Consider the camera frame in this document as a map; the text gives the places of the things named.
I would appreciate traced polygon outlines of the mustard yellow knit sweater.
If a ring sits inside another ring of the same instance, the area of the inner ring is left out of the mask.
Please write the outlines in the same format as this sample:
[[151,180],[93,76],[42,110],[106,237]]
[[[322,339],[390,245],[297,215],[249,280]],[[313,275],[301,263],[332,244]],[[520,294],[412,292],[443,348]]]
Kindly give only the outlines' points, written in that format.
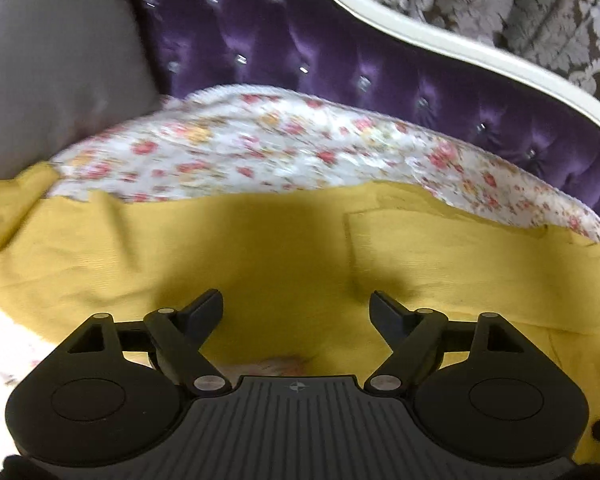
[[216,366],[365,378],[389,353],[367,314],[381,290],[460,320],[498,312],[600,417],[600,243],[580,229],[504,226],[392,182],[125,203],[50,197],[56,180],[42,164],[0,181],[0,309],[49,341],[96,312],[138,320],[215,288]]

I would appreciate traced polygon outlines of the floral quilted bedspread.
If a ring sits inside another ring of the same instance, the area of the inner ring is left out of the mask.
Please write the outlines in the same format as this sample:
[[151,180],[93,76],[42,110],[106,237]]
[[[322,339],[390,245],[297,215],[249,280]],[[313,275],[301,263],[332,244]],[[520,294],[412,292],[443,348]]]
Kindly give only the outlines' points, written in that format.
[[[43,165],[57,174],[48,196],[78,202],[94,191],[158,203],[408,184],[504,226],[580,229],[600,243],[596,212],[501,157],[409,122],[271,87],[219,87],[170,100]],[[14,450],[6,399],[58,342],[0,309],[0,460]],[[216,367],[229,380],[307,375],[279,358]]]

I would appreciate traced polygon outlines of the grey square pillow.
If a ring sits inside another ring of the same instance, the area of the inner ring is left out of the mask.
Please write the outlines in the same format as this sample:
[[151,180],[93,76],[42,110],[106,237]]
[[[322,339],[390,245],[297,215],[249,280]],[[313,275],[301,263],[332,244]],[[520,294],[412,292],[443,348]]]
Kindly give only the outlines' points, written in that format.
[[0,0],[0,179],[158,105],[131,0]]

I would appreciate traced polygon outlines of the purple tufted white-framed headboard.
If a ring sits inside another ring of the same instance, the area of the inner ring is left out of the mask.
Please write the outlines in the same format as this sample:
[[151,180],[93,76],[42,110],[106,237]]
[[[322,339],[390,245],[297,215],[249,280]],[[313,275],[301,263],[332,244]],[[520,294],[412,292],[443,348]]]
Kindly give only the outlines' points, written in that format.
[[132,0],[158,89],[266,84],[497,154],[600,216],[600,102],[497,48],[370,0]]

